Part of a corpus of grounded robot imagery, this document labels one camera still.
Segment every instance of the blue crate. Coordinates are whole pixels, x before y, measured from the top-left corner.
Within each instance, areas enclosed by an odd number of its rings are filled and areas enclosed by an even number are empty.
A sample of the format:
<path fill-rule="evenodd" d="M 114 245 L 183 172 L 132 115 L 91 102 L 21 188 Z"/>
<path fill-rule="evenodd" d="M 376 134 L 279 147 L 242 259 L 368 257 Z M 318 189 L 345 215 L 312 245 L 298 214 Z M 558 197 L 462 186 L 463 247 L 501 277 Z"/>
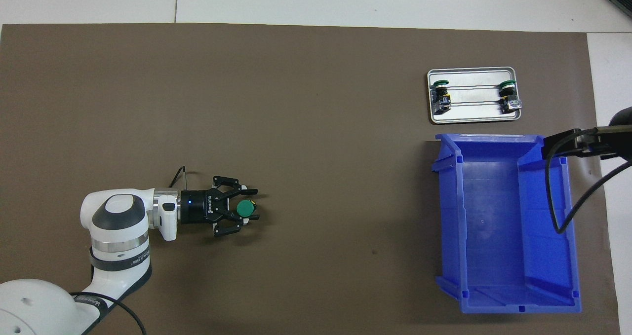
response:
<path fill-rule="evenodd" d="M 440 134 L 441 290 L 463 313 L 582 311 L 573 223 L 553 229 L 539 135 Z M 566 158 L 551 164 L 556 212 L 570 211 Z"/>

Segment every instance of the small component in tray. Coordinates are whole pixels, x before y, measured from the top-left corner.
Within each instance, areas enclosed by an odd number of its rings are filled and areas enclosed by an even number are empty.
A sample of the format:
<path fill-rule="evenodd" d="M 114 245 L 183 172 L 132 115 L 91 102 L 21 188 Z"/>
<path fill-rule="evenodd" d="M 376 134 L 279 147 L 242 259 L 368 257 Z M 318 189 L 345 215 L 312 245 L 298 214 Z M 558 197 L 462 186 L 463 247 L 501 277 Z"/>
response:
<path fill-rule="evenodd" d="M 520 101 L 515 92 L 515 79 L 501 82 L 498 88 L 501 90 L 500 103 L 504 114 L 515 112 L 522 108 L 522 101 Z"/>
<path fill-rule="evenodd" d="M 434 114 L 443 114 L 450 110 L 452 101 L 450 100 L 450 94 L 447 92 L 447 79 L 440 79 L 433 83 L 435 90 L 435 98 L 433 99 L 433 111 Z"/>

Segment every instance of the brown table surface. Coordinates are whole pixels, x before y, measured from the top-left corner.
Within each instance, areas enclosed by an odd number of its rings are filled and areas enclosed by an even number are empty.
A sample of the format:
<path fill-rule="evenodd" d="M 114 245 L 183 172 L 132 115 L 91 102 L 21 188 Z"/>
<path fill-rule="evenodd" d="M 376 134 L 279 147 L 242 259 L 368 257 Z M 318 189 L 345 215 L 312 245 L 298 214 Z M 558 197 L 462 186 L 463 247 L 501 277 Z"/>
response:
<path fill-rule="evenodd" d="M 515 69 L 522 117 L 433 125 L 433 68 Z M 213 175 L 261 220 L 150 233 L 126 299 L 158 334 L 618 334 L 605 200 L 576 221 L 583 313 L 465 315 L 440 291 L 436 133 L 595 126 L 585 34 L 219 24 L 5 25 L 0 282 L 90 283 L 84 196 Z M 571 159 L 575 196 L 600 176 Z M 94 334 L 140 333 L 117 309 Z"/>

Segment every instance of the black button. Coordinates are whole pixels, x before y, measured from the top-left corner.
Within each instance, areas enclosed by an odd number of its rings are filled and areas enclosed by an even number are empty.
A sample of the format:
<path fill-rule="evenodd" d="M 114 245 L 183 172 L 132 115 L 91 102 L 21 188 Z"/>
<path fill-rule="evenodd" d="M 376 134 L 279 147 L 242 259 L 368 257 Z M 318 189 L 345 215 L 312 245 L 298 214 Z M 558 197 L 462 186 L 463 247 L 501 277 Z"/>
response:
<path fill-rule="evenodd" d="M 163 203 L 162 204 L 162 208 L 165 211 L 172 212 L 174 209 L 176 209 L 176 204 L 174 204 L 174 203 Z"/>

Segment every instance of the white robotic arm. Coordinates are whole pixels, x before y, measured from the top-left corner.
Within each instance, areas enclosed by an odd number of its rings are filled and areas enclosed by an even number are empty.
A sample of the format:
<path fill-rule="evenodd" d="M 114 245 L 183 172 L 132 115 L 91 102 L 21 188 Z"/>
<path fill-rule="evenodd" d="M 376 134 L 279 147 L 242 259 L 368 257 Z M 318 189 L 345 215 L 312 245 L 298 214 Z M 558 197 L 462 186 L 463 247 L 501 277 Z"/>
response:
<path fill-rule="evenodd" d="M 218 187 L 227 186 L 221 192 Z M 167 241 L 176 239 L 181 224 L 208 223 L 215 236 L 239 232 L 256 205 L 242 200 L 237 213 L 230 198 L 255 195 L 238 180 L 214 177 L 207 190 L 174 188 L 111 189 L 89 194 L 81 205 L 81 225 L 90 231 L 92 283 L 73 297 L 58 286 L 36 279 L 0 285 L 0 335 L 79 335 L 88 333 L 121 300 L 143 286 L 152 273 L 149 229 Z M 223 227 L 219 221 L 232 225 Z"/>

